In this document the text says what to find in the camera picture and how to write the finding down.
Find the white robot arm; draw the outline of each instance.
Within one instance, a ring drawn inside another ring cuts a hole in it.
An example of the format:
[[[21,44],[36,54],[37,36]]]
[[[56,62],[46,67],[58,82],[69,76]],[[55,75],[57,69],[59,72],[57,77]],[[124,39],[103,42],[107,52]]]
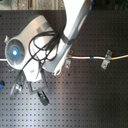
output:
[[[58,46],[55,45],[45,60],[42,58],[45,58],[46,52],[39,51],[39,49],[47,45],[56,34],[42,15],[31,17],[19,35],[6,41],[7,62],[14,69],[23,70],[29,82],[41,79],[40,67],[54,75],[60,72],[73,40],[78,35],[89,12],[91,0],[64,0],[64,4],[67,17],[66,26],[61,33]],[[51,35],[41,36],[45,32],[49,32]]]

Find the table surface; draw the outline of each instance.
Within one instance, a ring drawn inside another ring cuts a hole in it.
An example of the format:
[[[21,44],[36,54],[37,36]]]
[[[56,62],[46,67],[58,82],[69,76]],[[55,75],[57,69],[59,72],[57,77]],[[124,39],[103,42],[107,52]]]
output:
[[[5,58],[5,35],[19,34],[26,19],[34,14],[46,17],[54,30],[65,23],[64,11],[0,11],[0,58]],[[120,11],[93,11],[71,48],[75,56],[128,54],[128,15]],[[10,100],[10,90],[18,71],[8,72],[0,62],[0,127],[3,128],[127,128],[128,58],[112,61],[106,70],[102,60],[72,60],[59,76],[45,73],[50,100],[43,106],[37,95],[30,95],[25,84],[22,93]],[[43,81],[33,84],[41,87]]]

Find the screw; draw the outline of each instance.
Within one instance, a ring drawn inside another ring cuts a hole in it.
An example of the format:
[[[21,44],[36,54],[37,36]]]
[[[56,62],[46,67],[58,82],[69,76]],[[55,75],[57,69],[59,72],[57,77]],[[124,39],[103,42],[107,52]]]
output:
[[[66,68],[69,68],[69,65],[68,64],[66,65]]]
[[[105,64],[103,65],[103,68],[106,68],[106,65]]]

